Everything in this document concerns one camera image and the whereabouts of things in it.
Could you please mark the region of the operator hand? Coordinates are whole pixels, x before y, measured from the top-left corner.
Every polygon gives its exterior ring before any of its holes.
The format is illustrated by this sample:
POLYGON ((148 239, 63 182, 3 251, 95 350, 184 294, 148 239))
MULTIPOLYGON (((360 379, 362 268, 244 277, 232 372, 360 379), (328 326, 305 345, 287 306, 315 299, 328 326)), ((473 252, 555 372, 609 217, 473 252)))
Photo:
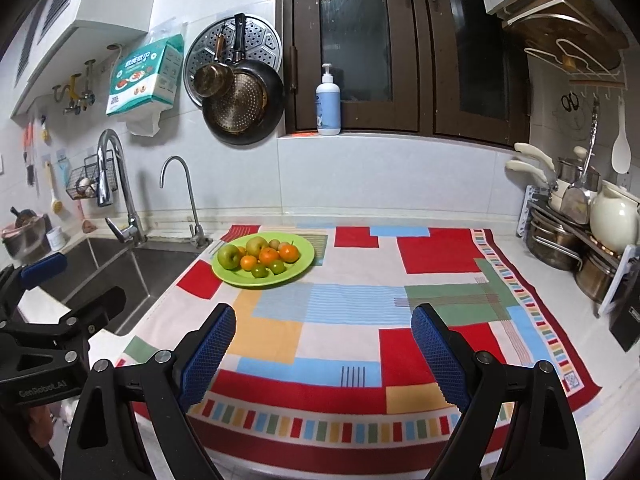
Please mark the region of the operator hand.
POLYGON ((27 410, 28 431, 38 448, 55 457, 51 441, 54 437, 54 419, 47 405, 34 406, 27 410))

